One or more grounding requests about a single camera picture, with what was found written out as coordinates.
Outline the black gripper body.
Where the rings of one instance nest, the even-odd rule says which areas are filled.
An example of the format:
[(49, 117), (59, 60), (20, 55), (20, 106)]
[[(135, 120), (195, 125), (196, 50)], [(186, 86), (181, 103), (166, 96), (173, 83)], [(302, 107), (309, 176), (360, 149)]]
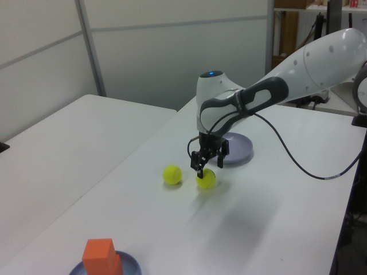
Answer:
[(222, 145), (222, 136), (200, 132), (199, 144), (201, 151), (218, 151)]

